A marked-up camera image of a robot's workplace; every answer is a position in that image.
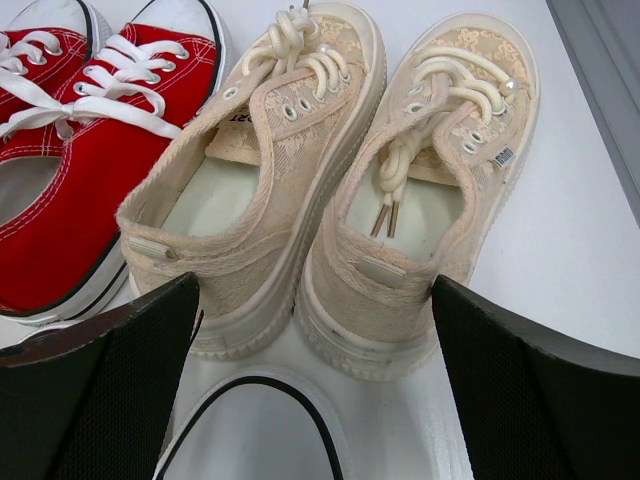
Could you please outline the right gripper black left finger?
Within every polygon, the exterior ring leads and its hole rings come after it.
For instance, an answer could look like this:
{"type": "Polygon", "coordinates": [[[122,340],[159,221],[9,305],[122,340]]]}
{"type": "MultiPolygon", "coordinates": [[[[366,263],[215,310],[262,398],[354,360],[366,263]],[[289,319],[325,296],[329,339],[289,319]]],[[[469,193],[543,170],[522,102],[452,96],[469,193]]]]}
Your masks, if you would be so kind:
{"type": "Polygon", "coordinates": [[[2,349],[2,478],[152,478],[198,305],[188,273],[2,349]]]}

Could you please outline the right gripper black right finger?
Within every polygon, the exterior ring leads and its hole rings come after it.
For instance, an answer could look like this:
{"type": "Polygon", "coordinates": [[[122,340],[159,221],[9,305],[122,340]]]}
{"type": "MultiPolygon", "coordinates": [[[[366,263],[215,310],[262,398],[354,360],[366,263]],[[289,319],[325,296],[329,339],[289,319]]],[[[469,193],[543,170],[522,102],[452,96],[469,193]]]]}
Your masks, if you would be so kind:
{"type": "Polygon", "coordinates": [[[440,275],[432,309],[477,479],[636,479],[639,361],[440,275]]]}

